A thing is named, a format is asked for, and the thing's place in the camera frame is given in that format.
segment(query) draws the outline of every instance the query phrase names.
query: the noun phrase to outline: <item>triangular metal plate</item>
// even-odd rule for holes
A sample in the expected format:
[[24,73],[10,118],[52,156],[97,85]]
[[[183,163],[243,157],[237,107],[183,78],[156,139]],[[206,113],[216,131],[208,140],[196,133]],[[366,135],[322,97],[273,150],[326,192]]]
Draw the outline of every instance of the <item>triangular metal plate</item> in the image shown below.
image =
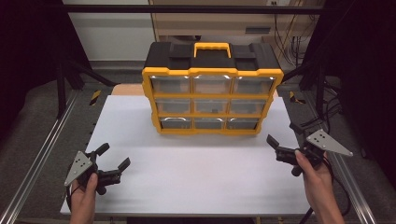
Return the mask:
[[339,153],[348,157],[353,156],[351,151],[335,141],[335,139],[325,133],[322,129],[306,137],[306,141],[326,151]]
[[83,152],[79,151],[73,161],[73,165],[70,168],[69,174],[64,181],[64,185],[66,187],[69,186],[73,182],[73,180],[84,174],[84,172],[88,170],[88,168],[90,168],[91,166],[92,162],[90,161],[90,159],[85,156]]

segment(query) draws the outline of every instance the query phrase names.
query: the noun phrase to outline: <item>white table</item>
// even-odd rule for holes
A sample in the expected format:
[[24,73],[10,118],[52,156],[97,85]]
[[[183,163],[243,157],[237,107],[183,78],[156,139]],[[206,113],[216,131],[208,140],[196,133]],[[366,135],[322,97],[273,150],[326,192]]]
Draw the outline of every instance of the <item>white table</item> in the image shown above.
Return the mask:
[[[121,183],[96,197],[96,213],[118,217],[258,217],[304,214],[301,177],[276,161],[267,134],[281,146],[298,146],[281,98],[276,97],[256,136],[159,135],[144,96],[106,99],[87,147],[110,149],[97,159],[114,170],[129,157]],[[70,214],[64,203],[61,213]]]

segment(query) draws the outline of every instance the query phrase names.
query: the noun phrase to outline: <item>white wall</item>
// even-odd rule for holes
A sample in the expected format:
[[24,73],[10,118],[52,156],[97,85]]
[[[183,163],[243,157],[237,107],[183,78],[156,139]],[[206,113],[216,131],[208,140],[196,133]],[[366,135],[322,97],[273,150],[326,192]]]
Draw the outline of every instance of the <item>white wall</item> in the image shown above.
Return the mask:
[[[64,0],[65,4],[147,5],[148,0]],[[155,41],[151,16],[69,13],[90,61],[144,61]]]

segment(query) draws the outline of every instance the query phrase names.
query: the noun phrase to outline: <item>transparent drawer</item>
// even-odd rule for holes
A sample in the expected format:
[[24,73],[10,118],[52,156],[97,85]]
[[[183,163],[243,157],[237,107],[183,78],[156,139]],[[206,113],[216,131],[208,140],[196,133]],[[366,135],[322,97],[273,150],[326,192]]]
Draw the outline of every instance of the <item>transparent drawer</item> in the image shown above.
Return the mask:
[[231,100],[230,114],[260,114],[265,100]]
[[157,98],[155,99],[157,110],[159,113],[190,113],[191,99],[169,99]]
[[195,118],[196,129],[222,129],[225,119]]
[[163,129],[190,129],[191,118],[160,118]]
[[269,93],[274,79],[271,77],[237,77],[233,93],[260,94]]
[[196,93],[229,93],[231,78],[228,76],[200,75],[193,79]]
[[196,113],[225,113],[227,110],[227,99],[194,99],[194,111]]
[[255,130],[259,119],[227,119],[227,129]]
[[189,77],[152,76],[150,79],[154,92],[190,93]]

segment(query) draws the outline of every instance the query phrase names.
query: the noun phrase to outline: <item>yellow handle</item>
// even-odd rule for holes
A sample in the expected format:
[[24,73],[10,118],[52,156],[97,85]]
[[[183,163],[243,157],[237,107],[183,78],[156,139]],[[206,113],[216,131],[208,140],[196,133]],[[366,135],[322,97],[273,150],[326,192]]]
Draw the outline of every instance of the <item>yellow handle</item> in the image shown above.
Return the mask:
[[228,57],[231,58],[230,45],[228,43],[195,43],[194,58],[197,57],[198,49],[226,49]]

